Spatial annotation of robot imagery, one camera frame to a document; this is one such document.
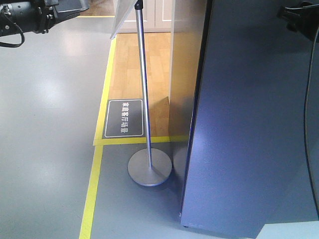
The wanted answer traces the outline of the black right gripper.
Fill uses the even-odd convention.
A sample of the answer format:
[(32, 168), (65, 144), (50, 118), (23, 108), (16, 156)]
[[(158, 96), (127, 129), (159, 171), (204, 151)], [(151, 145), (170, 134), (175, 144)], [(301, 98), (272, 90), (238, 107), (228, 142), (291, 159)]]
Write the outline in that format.
[(319, 41), (319, 5), (303, 0), (296, 6), (281, 6), (277, 17), (287, 22), (286, 28), (299, 32), (312, 42)]

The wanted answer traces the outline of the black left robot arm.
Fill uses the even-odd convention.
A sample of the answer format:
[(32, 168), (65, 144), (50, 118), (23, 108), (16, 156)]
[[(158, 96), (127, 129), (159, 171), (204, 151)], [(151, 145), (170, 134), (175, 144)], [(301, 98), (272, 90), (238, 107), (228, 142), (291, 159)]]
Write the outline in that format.
[(19, 34), (21, 43), (1, 42), (1, 47), (18, 48), (24, 34), (48, 33), (53, 26), (73, 19), (89, 9), (87, 0), (2, 0), (0, 2), (1, 37)]

